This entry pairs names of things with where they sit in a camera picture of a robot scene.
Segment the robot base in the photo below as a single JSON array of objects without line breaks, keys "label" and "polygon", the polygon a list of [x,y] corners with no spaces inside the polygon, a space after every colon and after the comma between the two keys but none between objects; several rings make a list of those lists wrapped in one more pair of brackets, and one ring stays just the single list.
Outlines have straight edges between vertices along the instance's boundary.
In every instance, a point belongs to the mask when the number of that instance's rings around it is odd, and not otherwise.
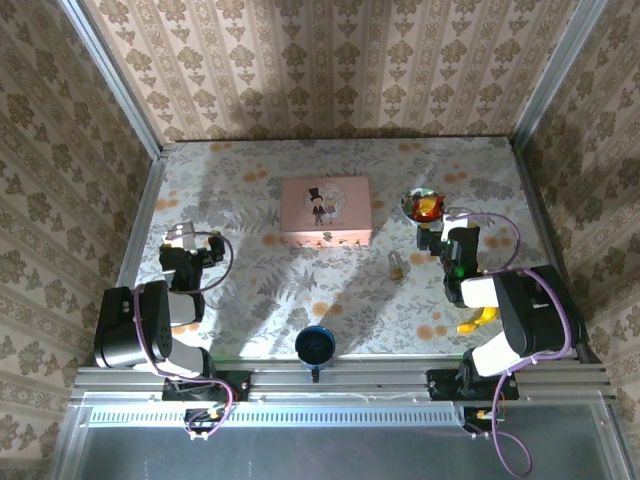
[{"label": "robot base", "polygon": [[[465,387],[458,370],[435,369],[427,371],[429,396],[433,401],[492,401],[498,386],[499,376],[484,378],[480,384]],[[504,384],[502,393],[505,400],[518,400],[518,386],[515,376]]]},{"label": "robot base", "polygon": [[[216,379],[224,380],[235,393],[235,402],[248,402],[251,391],[251,372],[245,370],[216,370]],[[173,382],[167,380],[162,391],[164,402],[206,401],[224,403],[226,391],[218,385]]]},{"label": "robot base", "polygon": [[[473,349],[462,356],[458,370],[427,370],[427,386],[431,400],[491,401],[496,393],[500,375],[483,377],[473,363]],[[505,400],[518,400],[518,384],[512,375],[502,387]]]}]

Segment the metal bar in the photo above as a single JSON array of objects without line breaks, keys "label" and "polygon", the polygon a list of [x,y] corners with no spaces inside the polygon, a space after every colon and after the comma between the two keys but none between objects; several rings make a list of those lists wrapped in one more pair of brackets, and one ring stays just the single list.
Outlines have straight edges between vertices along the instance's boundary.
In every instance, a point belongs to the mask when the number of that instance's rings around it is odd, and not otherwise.
[{"label": "metal bar", "polygon": [[549,233],[553,231],[553,227],[549,217],[546,215],[540,201],[538,200],[538,189],[531,178],[529,167],[527,167],[524,157],[522,156],[522,152],[519,149],[514,148],[513,153],[516,158],[516,167],[520,174],[524,195],[527,200],[527,204],[529,205],[529,211],[531,212],[531,218],[533,219],[533,224],[536,228],[536,232],[538,233],[538,238],[540,238],[540,244],[542,245],[544,252],[547,254],[547,258],[551,265],[560,272],[566,281],[568,279],[567,269],[553,247],[553,242]]},{"label": "metal bar", "polygon": [[147,183],[142,192],[140,206],[136,219],[131,229],[131,237],[127,245],[127,251],[122,259],[122,268],[118,275],[116,285],[118,287],[133,287],[138,275],[140,260],[144,252],[144,245],[147,241],[147,233],[151,225],[153,211],[158,199],[158,192],[164,178],[165,158],[168,155],[167,150],[162,151],[160,159],[151,164]]},{"label": "metal bar", "polygon": [[88,422],[90,417],[90,407],[69,406],[67,408],[67,414],[56,440],[53,465],[48,474],[49,479],[73,479],[77,477],[84,442],[89,431]]},{"label": "metal bar", "polygon": [[638,473],[627,448],[625,437],[620,430],[614,406],[606,402],[596,403],[591,406],[591,412],[613,478],[616,480],[637,479]]},{"label": "metal bar", "polygon": [[607,2],[603,0],[580,0],[578,2],[567,28],[560,37],[544,73],[511,135],[516,150],[522,151],[531,139],[542,115],[558,91],[606,5]]},{"label": "metal bar", "polygon": [[[313,384],[299,362],[220,362],[218,368],[241,368],[252,376],[250,402],[269,405],[412,405],[430,402],[425,372],[432,368],[457,369],[456,360],[380,362],[336,359]],[[590,403],[603,395],[613,398],[606,372],[599,364],[575,360],[541,362],[515,376],[520,402],[536,404]],[[163,379],[144,372],[81,369],[73,401],[85,404],[148,403],[161,398]],[[473,405],[474,402],[460,404]]]},{"label": "metal bar", "polygon": [[160,156],[160,141],[140,108],[122,71],[107,48],[98,26],[82,0],[61,0],[62,8],[102,73],[118,104],[131,122],[152,161]]}]

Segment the pink box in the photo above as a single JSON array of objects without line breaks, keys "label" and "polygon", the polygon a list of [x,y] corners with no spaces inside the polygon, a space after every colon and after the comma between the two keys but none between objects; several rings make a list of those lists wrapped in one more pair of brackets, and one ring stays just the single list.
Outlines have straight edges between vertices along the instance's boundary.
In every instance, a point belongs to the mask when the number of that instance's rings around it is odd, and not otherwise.
[{"label": "pink box", "polygon": [[369,245],[373,228],[369,180],[283,180],[280,228],[292,247]]}]

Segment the blue cup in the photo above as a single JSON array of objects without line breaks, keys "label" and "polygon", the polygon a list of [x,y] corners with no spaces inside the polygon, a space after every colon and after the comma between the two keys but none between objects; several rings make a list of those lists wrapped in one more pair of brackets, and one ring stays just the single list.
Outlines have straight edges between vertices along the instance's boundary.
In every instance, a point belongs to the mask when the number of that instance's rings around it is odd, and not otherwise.
[{"label": "blue cup", "polygon": [[336,351],[336,339],[324,327],[302,330],[296,338],[296,352],[302,364],[311,370],[313,383],[318,383],[320,370],[325,368]]}]

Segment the wall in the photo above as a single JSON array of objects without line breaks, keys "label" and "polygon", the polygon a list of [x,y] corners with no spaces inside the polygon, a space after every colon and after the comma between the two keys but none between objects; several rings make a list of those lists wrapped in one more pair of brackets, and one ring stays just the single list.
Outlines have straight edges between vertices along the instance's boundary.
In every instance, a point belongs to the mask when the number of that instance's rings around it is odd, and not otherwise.
[{"label": "wall", "polygon": [[640,2],[610,1],[525,158],[640,451]]},{"label": "wall", "polygon": [[0,2],[0,65],[0,477],[40,478],[150,160],[55,1]]},{"label": "wall", "polygon": [[576,0],[87,0],[165,142],[511,133]]}]

